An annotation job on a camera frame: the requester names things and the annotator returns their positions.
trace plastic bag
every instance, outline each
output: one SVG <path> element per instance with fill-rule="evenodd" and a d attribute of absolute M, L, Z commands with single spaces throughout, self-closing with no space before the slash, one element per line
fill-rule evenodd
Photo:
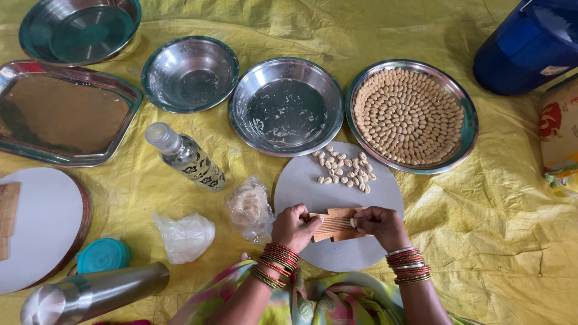
<path fill-rule="evenodd" d="M 153 212 L 153 221 L 161 231 L 166 255 L 171 264 L 196 260 L 213 243 L 215 225 L 198 213 L 174 221 Z"/>
<path fill-rule="evenodd" d="M 260 245 L 271 241 L 275 221 L 267 197 L 267 187 L 261 183 L 259 175 L 255 174 L 239 185 L 227 200 L 233 231 Z"/>

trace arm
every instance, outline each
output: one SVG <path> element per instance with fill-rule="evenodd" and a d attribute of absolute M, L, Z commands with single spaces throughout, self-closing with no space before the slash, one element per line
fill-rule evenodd
<path fill-rule="evenodd" d="M 357 231 L 374 235 L 386 251 L 412 247 L 397 211 L 371 206 L 357 212 L 354 217 L 357 219 Z M 399 285 L 399 291 L 408 325 L 453 324 L 431 280 Z"/>
<path fill-rule="evenodd" d="M 285 209 L 273 223 L 271 242 L 285 246 L 296 253 L 301 252 L 323 222 L 322 218 L 315 217 L 304 224 L 299 217 L 304 217 L 308 213 L 304 204 Z M 280 274 L 274 269 L 262 264 L 258 267 L 279 279 Z M 258 324 L 272 293 L 273 288 L 250 274 L 233 296 L 217 308 L 206 324 Z"/>

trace hand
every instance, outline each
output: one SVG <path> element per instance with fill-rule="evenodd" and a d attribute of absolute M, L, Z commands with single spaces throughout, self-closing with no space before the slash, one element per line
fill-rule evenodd
<path fill-rule="evenodd" d="M 357 231 L 374 235 L 388 253 L 412 246 L 396 210 L 370 206 L 353 217 L 357 219 Z"/>
<path fill-rule="evenodd" d="M 323 218 L 319 216 L 304 223 L 299 217 L 306 219 L 308 213 L 305 204 L 292 206 L 279 213 L 277 220 L 273 222 L 271 242 L 285 246 L 299 254 L 323 223 Z"/>

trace floral print bottle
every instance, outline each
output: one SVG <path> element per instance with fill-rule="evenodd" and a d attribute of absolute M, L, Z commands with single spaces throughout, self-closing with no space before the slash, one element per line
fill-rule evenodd
<path fill-rule="evenodd" d="M 181 175 L 209 192 L 218 192 L 227 180 L 221 168 L 188 135 L 176 133 L 163 122 L 151 124 L 144 137 L 158 149 L 161 159 Z"/>

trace woman's left hand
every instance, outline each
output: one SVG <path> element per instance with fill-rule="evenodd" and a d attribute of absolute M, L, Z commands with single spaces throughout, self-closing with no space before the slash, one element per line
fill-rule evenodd
<path fill-rule="evenodd" d="M 295 253 L 301 252 L 311 240 L 313 233 L 323 224 L 323 218 L 316 216 L 304 223 L 300 219 L 308 219 L 309 211 L 305 204 L 298 204 L 279 213 L 273 222 L 271 242 L 285 246 Z"/>

